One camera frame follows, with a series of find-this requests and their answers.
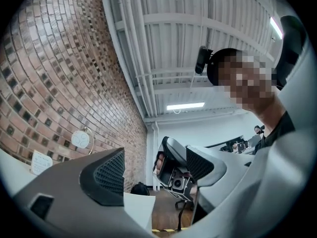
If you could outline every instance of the wooden floor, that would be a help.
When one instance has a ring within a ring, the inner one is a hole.
[[[175,203],[178,199],[163,189],[160,191],[150,190],[150,195],[156,197],[152,213],[152,229],[176,229],[178,226],[178,214],[183,204],[179,204],[179,210],[175,209]],[[182,228],[190,226],[192,216],[193,212],[190,210],[190,205],[186,205],[181,219]],[[154,234],[158,237],[169,237],[175,232],[156,232]]]

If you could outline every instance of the black fisheye border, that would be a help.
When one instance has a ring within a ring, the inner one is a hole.
[[[315,16],[316,0],[287,0],[299,15],[309,39],[317,50],[316,26],[313,17]],[[0,34],[2,36],[8,22],[17,11],[23,0],[0,0],[1,20]],[[286,237],[299,235],[308,237],[316,232],[314,213],[316,209],[316,163],[307,186],[297,199],[288,215],[273,230],[267,234],[267,237]],[[8,196],[3,184],[0,182],[0,204],[2,206],[2,233],[16,235],[34,235],[35,237],[46,237],[18,210],[11,198]]]

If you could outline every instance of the black shirt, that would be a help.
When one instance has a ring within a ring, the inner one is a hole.
[[[281,117],[277,126],[270,133],[270,135],[267,137],[263,136],[262,139],[257,143],[252,154],[255,155],[257,151],[259,151],[261,148],[271,146],[274,143],[274,141],[277,140],[279,137],[294,130],[295,128],[292,123],[292,120],[289,117],[288,113],[285,112],[285,114]]]

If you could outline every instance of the neck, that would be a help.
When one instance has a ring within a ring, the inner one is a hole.
[[[274,96],[274,100],[259,114],[255,114],[265,125],[264,136],[267,137],[275,129],[281,117],[286,112],[280,100]]]

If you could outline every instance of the brick wall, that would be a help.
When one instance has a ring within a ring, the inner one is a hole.
[[[95,132],[94,151],[125,148],[125,190],[145,182],[147,131],[118,64],[102,0],[26,0],[0,45],[0,146],[30,164],[89,153],[74,131]]]

